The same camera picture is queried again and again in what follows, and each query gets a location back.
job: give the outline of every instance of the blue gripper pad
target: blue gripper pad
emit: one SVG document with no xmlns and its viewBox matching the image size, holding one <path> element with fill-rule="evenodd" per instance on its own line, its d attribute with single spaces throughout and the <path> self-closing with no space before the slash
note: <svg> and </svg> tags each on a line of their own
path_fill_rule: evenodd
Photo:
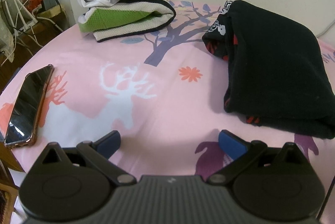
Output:
<svg viewBox="0 0 335 224">
<path fill-rule="evenodd" d="M 219 146 L 233 160 L 248 151 L 249 143 L 224 129 L 219 133 Z"/>
</svg>

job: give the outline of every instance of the metal screw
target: metal screw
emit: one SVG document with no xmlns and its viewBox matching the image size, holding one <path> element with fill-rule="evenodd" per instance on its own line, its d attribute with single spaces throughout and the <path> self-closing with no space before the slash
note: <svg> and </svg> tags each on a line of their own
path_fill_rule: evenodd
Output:
<svg viewBox="0 0 335 224">
<path fill-rule="evenodd" d="M 135 178 L 132 175 L 123 174 L 123 175 L 119 175 L 117 180 L 119 183 L 129 184 L 129 183 L 132 183 L 135 180 Z"/>
<path fill-rule="evenodd" d="M 209 181 L 213 184 L 220 184 L 226 181 L 226 177 L 221 174 L 214 174 L 209 177 Z"/>
</svg>

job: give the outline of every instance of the smartphone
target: smartphone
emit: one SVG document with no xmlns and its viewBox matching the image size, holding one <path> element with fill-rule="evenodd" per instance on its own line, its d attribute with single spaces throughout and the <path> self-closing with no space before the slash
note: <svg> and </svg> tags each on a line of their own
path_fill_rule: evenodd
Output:
<svg viewBox="0 0 335 224">
<path fill-rule="evenodd" d="M 14 104 L 4 144 L 8 148 L 33 145 L 37 139 L 37 125 L 53 65 L 49 64 L 29 73 Z"/>
</svg>

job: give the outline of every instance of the tree print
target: tree print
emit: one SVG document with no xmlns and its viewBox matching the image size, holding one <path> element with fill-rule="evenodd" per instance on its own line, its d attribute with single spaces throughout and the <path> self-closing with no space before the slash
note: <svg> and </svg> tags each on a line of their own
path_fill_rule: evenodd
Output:
<svg viewBox="0 0 335 224">
<path fill-rule="evenodd" d="M 212 10 L 208 4 L 204 4 L 202 7 L 202 12 L 199 12 L 198 7 L 194 7 L 193 2 L 181 1 L 181 5 L 176 6 L 173 2 L 169 3 L 176 9 L 182 10 L 181 15 L 188 18 L 187 21 L 180 23 L 176 27 L 168 25 L 165 29 L 166 32 L 155 31 L 148 34 L 144 34 L 143 37 L 132 37 L 122 40 L 122 43 L 133 44 L 139 43 L 141 41 L 148 41 L 152 44 L 153 51 L 144 61 L 145 64 L 150 64 L 157 67 L 157 65 L 162 61 L 166 52 L 174 46 L 183 43 L 191 43 L 196 41 L 202 41 L 201 38 L 192 38 L 197 34 L 204 33 L 210 28 L 211 20 L 208 18 L 213 17 L 221 11 L 221 7 Z M 192 26 L 196 22 L 202 22 L 204 25 L 199 28 L 192 29 L 183 33 L 187 26 Z"/>
<path fill-rule="evenodd" d="M 40 120 L 39 120 L 39 127 L 43 127 L 46 120 L 46 114 L 49 111 L 50 103 L 53 102 L 55 105 L 60 105 L 62 103 L 65 103 L 65 101 L 61 101 L 61 98 L 67 94 L 65 91 L 65 86 L 67 84 L 67 81 L 63 83 L 61 87 L 59 85 L 63 81 L 63 78 L 66 74 L 66 71 L 62 75 L 58 75 L 53 78 L 53 80 L 50 82 L 46 89 L 46 96 L 44 98 Z"/>
</svg>

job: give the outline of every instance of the orange flower print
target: orange flower print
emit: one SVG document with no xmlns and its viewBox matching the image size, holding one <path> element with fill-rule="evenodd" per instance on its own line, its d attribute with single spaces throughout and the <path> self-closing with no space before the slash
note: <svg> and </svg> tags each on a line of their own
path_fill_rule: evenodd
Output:
<svg viewBox="0 0 335 224">
<path fill-rule="evenodd" d="M 190 67 L 182 67 L 179 69 L 180 74 L 182 75 L 182 80 L 189 80 L 189 82 L 195 81 L 198 82 L 197 78 L 201 78 L 202 74 L 200 74 L 200 70 L 197 70 L 197 67 L 191 69 Z"/>
</svg>

